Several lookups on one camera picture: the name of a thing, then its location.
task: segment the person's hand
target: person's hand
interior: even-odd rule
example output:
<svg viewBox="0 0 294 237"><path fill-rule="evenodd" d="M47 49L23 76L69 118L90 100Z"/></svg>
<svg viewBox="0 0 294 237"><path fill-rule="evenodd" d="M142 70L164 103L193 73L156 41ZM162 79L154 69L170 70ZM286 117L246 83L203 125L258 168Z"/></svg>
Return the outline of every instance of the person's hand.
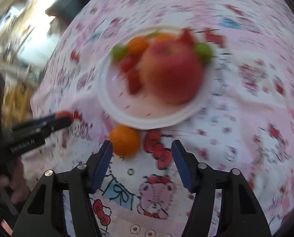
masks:
<svg viewBox="0 0 294 237"><path fill-rule="evenodd" d="M24 178L24 167L20 158L15 161L15 169L11 180L4 175L0 175L0 188L7 186L10 186L14 191L11 196L11 202L14 204L24 202L29 196L30 190Z"/></svg>

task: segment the green grape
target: green grape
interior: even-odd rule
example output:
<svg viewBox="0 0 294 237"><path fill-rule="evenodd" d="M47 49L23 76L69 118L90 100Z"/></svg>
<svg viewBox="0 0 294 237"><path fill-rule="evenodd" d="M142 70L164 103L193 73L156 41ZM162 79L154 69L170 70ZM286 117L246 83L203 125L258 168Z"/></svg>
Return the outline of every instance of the green grape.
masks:
<svg viewBox="0 0 294 237"><path fill-rule="evenodd" d="M214 56L211 46L204 42L198 42L193 46L193 52L200 58L204 64L211 63Z"/></svg>
<svg viewBox="0 0 294 237"><path fill-rule="evenodd" d="M128 54L128 50L124 45L120 44L115 45L111 51L113 61L120 61L126 54Z"/></svg>
<svg viewBox="0 0 294 237"><path fill-rule="evenodd" d="M146 35L146 38L153 38L153 37L156 37L158 35L160 35L160 32L159 31L155 31L155 32L152 32L152 33Z"/></svg>

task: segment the pink teddy bear print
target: pink teddy bear print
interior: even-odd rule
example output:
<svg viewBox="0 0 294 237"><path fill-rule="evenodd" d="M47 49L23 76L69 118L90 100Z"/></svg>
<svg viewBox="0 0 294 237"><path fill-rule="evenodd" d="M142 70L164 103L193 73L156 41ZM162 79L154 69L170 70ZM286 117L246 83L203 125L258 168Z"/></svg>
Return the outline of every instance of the pink teddy bear print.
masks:
<svg viewBox="0 0 294 237"><path fill-rule="evenodd" d="M167 176L151 175L139 187L140 201L137 211L140 214L167 219L173 202L175 185Z"/></svg>

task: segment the tablecloth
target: tablecloth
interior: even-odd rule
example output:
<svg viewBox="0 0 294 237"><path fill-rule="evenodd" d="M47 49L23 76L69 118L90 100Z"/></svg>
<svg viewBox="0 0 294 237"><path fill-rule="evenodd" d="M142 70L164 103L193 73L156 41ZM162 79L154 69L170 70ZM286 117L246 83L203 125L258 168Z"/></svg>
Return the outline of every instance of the tablecloth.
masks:
<svg viewBox="0 0 294 237"><path fill-rule="evenodd" d="M98 152L117 125L97 99L100 62L124 35L154 24L213 30L209 41L219 44L214 91L192 118L141 131L133 158L112 157L101 189L91 195L102 234L181 236L194 195L172 161L174 139L214 169L240 169L274 233L294 206L294 15L284 0L91 0L67 28L31 100L36 118L68 110L75 121L23 156L28 183L33 187L45 170L71 170ZM161 156L147 148L155 136ZM217 190L210 236L220 202ZM65 194L73 236L69 210Z"/></svg>

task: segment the metal screw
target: metal screw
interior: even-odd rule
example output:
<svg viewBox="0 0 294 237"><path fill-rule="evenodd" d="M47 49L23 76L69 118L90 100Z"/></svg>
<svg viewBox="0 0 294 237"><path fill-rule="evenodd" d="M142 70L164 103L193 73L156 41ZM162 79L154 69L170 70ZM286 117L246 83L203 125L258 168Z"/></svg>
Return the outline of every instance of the metal screw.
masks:
<svg viewBox="0 0 294 237"><path fill-rule="evenodd" d="M200 168L200 169L206 169L207 168L207 165L205 164L205 163L199 163L198 164L198 168Z"/></svg>
<svg viewBox="0 0 294 237"><path fill-rule="evenodd" d="M78 169L80 169L80 170L83 170L83 169L85 169L86 168L86 164L84 164L84 163L81 163L81 164L79 164L78 165L78 167L77 167Z"/></svg>
<svg viewBox="0 0 294 237"><path fill-rule="evenodd" d="M232 172L234 175L240 175L240 171L239 171L239 169L234 168L231 172Z"/></svg>
<svg viewBox="0 0 294 237"><path fill-rule="evenodd" d="M53 170L47 170L46 172L45 172L45 176L51 176L52 174L53 174Z"/></svg>
<svg viewBox="0 0 294 237"><path fill-rule="evenodd" d="M132 168L128 169L127 173L129 175L133 175L134 174L134 169L132 169Z"/></svg>

